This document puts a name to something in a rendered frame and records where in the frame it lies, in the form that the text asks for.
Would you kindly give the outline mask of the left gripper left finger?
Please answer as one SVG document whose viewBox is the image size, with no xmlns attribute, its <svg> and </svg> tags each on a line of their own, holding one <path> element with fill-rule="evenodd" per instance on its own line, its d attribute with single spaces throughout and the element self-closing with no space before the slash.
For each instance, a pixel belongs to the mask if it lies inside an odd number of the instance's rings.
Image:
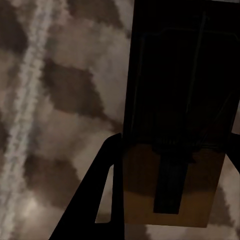
<svg viewBox="0 0 240 240">
<path fill-rule="evenodd" d="M 112 165 L 111 221 L 95 223 Z M 121 133 L 105 140 L 49 240 L 125 240 Z"/>
</svg>

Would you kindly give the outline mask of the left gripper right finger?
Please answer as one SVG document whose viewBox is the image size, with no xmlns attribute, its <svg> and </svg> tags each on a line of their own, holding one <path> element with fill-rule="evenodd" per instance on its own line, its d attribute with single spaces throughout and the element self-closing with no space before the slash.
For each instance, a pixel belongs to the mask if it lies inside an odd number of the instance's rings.
<svg viewBox="0 0 240 240">
<path fill-rule="evenodd" d="M 240 135 L 239 134 L 231 133 L 230 139 L 229 139 L 229 146 L 231 147 L 231 150 L 228 151 L 227 155 L 240 173 Z"/>
</svg>

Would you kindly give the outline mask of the mousetrap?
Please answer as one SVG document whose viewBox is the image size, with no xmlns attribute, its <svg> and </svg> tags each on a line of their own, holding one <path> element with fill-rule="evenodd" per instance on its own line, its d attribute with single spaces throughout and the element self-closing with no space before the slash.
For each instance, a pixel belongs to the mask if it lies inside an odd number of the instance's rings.
<svg viewBox="0 0 240 240">
<path fill-rule="evenodd" d="M 134 0 L 125 224 L 207 228 L 240 102 L 240 3 Z"/>
</svg>

